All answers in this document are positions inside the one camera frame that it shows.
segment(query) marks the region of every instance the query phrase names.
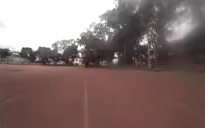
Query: red dirt ground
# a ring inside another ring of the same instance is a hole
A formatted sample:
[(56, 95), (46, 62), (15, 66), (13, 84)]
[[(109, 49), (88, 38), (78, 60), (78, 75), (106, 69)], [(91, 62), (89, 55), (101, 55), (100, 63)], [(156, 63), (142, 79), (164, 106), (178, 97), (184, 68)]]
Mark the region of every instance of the red dirt ground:
[(0, 65), (0, 128), (205, 128), (205, 74)]

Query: tree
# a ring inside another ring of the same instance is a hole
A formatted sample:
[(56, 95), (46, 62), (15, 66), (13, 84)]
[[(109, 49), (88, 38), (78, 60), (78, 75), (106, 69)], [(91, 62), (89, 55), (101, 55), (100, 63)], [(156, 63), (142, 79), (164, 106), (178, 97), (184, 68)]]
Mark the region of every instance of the tree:
[(52, 51), (50, 48), (47, 47), (39, 47), (37, 50), (37, 54), (40, 60), (47, 60), (58, 55), (58, 53)]
[(75, 45), (75, 44), (72, 44), (72, 45), (68, 46), (64, 50), (64, 52), (63, 52), (64, 58), (66, 58), (66, 59), (69, 59), (69, 58), (74, 59), (74, 58), (76, 58), (78, 56), (78, 49), (77, 49), (77, 47), (78, 46)]
[(29, 48), (29, 47), (23, 47), (21, 49), (20, 56), (27, 58), (31, 60), (32, 62), (34, 62), (36, 58), (35, 52), (32, 50), (32, 48)]
[(6, 59), (8, 56), (11, 55), (11, 52), (9, 49), (5, 48), (0, 48), (0, 58), (1, 59)]

